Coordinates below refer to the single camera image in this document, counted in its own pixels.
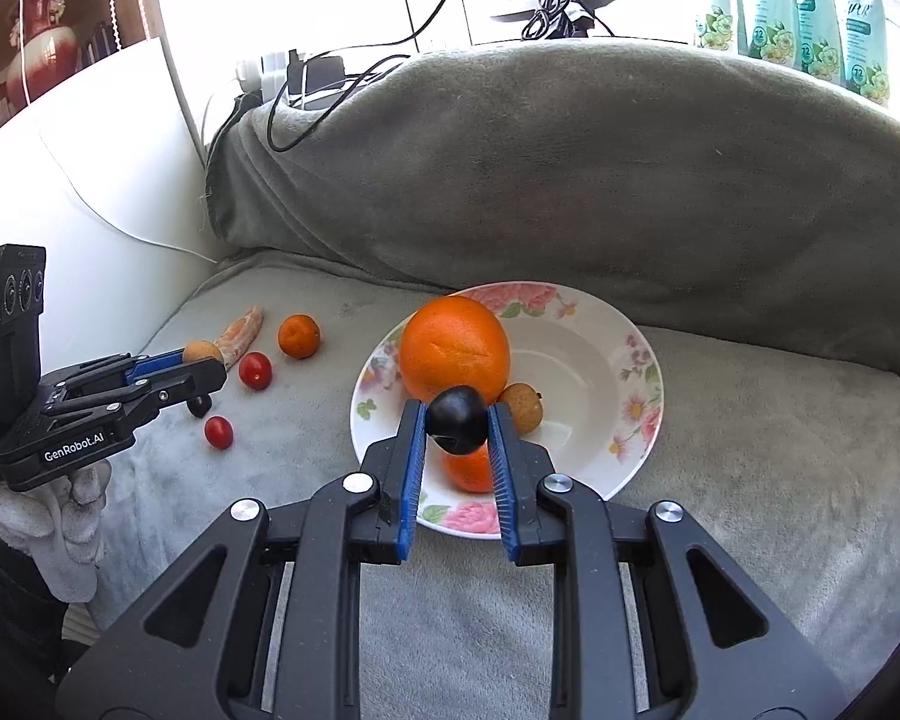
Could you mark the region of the left hand white glove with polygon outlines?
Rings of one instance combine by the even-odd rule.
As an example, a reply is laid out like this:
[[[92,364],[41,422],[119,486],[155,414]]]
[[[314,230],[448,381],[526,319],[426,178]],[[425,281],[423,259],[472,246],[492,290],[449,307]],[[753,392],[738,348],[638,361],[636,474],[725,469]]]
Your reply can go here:
[[[50,593],[68,605],[97,593],[110,479],[112,465],[100,460],[27,493],[0,483],[0,538],[30,557]]]

